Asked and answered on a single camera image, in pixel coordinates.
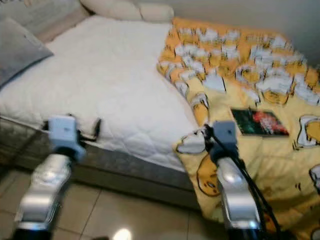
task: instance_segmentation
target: gray pillow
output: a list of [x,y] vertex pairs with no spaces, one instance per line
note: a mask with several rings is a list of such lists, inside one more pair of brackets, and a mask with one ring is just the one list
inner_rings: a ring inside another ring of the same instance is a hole
[[13,76],[53,53],[11,18],[0,19],[0,89]]

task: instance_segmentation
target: book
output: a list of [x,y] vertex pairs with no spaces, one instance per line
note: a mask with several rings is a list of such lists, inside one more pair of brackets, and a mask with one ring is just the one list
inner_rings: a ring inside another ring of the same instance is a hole
[[271,111],[231,109],[232,115],[243,135],[262,137],[285,137],[289,132]]

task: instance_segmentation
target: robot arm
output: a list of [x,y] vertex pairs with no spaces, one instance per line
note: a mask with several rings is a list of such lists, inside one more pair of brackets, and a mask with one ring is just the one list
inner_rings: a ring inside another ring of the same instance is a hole
[[231,159],[238,158],[235,123],[215,122],[211,128],[225,149],[206,131],[206,149],[217,166],[218,188],[221,193],[224,225],[230,240],[260,240],[261,220],[245,176]]
[[[95,128],[95,141],[100,130]],[[53,151],[33,172],[30,187],[23,196],[15,216],[13,240],[49,240],[55,227],[73,166],[86,154],[83,138],[72,116],[56,116],[49,120],[49,139]]]

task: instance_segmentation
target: white pillow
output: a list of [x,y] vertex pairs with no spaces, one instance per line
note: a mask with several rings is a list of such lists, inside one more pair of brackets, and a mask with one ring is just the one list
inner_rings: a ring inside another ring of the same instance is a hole
[[80,0],[91,11],[105,18],[110,18],[110,9],[117,0]]
[[117,0],[109,11],[110,17],[119,20],[142,20],[139,8],[130,1]]
[[166,4],[141,3],[139,7],[143,20],[148,22],[171,22],[175,16],[173,8]]
[[141,3],[136,6],[130,0],[80,0],[96,14],[119,20],[145,20],[150,22],[170,22],[174,10],[166,4]]

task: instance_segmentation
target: pillow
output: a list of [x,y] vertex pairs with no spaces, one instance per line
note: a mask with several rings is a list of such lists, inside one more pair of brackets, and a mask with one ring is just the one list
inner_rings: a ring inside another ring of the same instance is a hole
[[53,53],[11,18],[0,20],[0,89],[14,75]]
[[119,20],[145,20],[150,22],[170,22],[174,10],[166,4],[141,3],[136,6],[129,0],[80,0],[96,14]]
[[118,0],[80,0],[86,8],[105,18],[110,18],[111,6],[117,1]]
[[173,8],[166,4],[141,3],[139,7],[143,20],[148,22],[171,22],[175,16]]
[[110,9],[110,17],[119,20],[142,20],[140,10],[130,1],[116,1]]

